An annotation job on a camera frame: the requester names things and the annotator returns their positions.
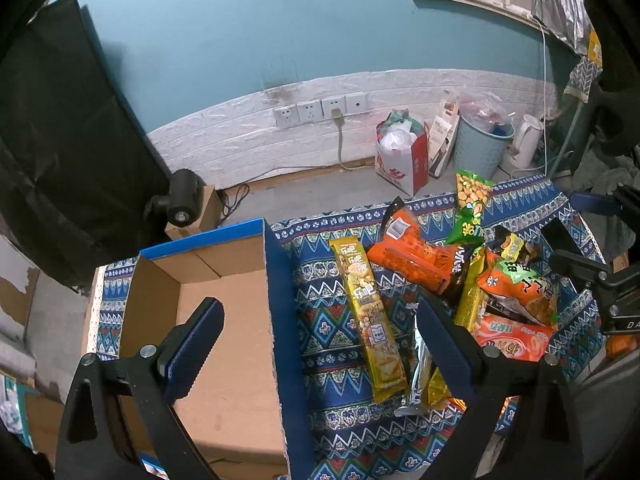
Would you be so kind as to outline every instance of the shelf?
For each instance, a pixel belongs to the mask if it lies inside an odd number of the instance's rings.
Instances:
[[[536,20],[530,20],[528,18],[525,18],[524,16],[521,16],[520,14],[511,12],[510,10],[507,10],[503,7],[497,7],[492,4],[481,2],[479,0],[449,0],[449,1],[470,5],[472,7],[478,7],[479,9],[489,10],[490,12],[494,12],[495,14],[501,14],[502,16],[511,18],[512,20],[516,20],[517,22],[524,23],[525,25],[529,25],[529,27],[535,28],[538,32],[540,32],[540,26],[538,25],[538,22]],[[545,34],[549,34],[548,28],[546,28],[544,25],[542,26],[542,28],[545,31]]]

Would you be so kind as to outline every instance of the trash can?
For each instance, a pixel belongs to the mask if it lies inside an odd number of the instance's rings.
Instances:
[[[471,125],[460,116],[458,140],[453,152],[453,164],[456,170],[467,170],[482,178],[494,176],[502,154],[513,140],[513,126],[503,126],[504,135],[485,132]]]

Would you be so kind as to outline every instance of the electrical outlet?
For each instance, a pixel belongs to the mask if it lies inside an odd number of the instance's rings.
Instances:
[[[357,94],[347,94],[344,96],[347,103],[347,114],[361,114],[369,111],[369,103],[367,102],[367,94],[358,92]]]
[[[279,128],[290,128],[300,124],[300,116],[298,115],[298,108],[296,105],[276,108],[273,111],[273,115],[276,117],[276,125]]]
[[[322,120],[320,99],[298,103],[298,115],[301,123],[313,123]]]
[[[325,119],[331,119],[331,110],[340,108],[343,115],[347,114],[347,105],[344,95],[340,97],[325,97],[322,99],[322,114]]]

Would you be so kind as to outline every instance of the blue wall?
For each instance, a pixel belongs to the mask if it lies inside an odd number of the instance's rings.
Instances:
[[[467,68],[542,79],[540,33],[440,0],[79,0],[146,132],[219,102],[320,76]],[[549,80],[575,64],[551,45]]]

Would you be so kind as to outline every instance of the white electric kettle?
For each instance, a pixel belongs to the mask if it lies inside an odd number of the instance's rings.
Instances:
[[[531,164],[543,129],[542,122],[532,115],[526,114],[522,119],[524,122],[507,151],[510,163],[520,170],[528,168]]]

